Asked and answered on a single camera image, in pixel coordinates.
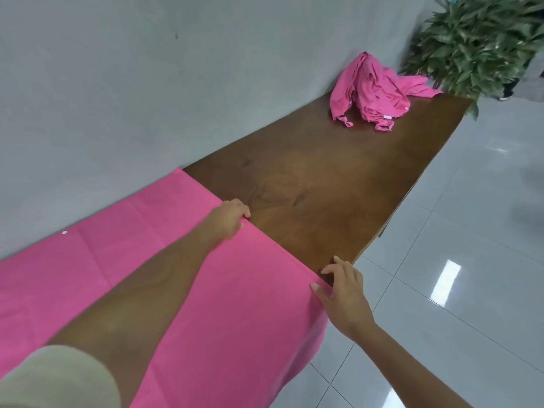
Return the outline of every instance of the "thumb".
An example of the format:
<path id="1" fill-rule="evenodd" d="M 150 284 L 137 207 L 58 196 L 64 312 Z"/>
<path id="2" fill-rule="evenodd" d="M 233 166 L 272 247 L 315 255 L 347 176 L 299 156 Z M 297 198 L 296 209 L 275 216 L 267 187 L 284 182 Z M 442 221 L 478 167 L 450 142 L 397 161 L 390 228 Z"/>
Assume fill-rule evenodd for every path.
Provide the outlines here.
<path id="1" fill-rule="evenodd" d="M 314 294 L 319 298 L 319 300 L 323 303 L 323 306 L 327 305 L 329 303 L 329 297 L 327 293 L 325 292 L 325 289 L 321 288 L 317 283 L 312 283 L 312 290 Z"/>

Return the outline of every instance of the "person's left arm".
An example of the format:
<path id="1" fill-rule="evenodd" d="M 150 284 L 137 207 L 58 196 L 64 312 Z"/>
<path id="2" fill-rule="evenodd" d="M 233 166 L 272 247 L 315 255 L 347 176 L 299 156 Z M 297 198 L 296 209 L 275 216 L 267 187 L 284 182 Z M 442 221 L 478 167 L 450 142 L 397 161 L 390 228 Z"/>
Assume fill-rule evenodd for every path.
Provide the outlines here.
<path id="1" fill-rule="evenodd" d="M 234 199 L 213 209 L 192 231 L 146 261 L 68 323 L 47 345 L 67 345 L 102 362 L 128 407 L 151 357 L 187 298 L 202 262 L 232 238 L 249 208 Z"/>

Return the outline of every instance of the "wooden table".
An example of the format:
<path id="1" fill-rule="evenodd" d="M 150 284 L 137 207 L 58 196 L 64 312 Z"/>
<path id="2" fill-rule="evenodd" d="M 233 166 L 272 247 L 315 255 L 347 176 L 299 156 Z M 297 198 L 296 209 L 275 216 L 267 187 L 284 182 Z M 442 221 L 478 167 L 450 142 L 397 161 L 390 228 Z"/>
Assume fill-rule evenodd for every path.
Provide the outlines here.
<path id="1" fill-rule="evenodd" d="M 313 271 L 354 261 L 378 235 L 461 121 L 471 101 L 411 98 L 393 131 L 351 109 L 333 122 L 329 94 L 229 144 L 185 171 Z"/>

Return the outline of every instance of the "person's right arm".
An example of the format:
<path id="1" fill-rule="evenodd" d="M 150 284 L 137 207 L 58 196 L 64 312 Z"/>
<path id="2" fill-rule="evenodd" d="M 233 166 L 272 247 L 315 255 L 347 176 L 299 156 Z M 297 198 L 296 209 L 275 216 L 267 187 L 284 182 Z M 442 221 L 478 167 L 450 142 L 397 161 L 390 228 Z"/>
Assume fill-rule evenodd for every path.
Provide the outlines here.
<path id="1" fill-rule="evenodd" d="M 332 324 L 370 357 L 406 408 L 471 408 L 376 324 L 362 274 L 336 256 L 335 262 L 322 270 L 334 274 L 332 297 L 315 283 L 312 289 Z"/>

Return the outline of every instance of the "white wall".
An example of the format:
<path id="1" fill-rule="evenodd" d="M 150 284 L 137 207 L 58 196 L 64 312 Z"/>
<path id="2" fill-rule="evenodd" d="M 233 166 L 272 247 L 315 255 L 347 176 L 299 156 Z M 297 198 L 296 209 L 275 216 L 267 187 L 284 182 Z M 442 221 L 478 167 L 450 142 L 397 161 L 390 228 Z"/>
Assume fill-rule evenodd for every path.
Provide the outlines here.
<path id="1" fill-rule="evenodd" d="M 0 257 L 288 114 L 429 0 L 0 0 Z"/>

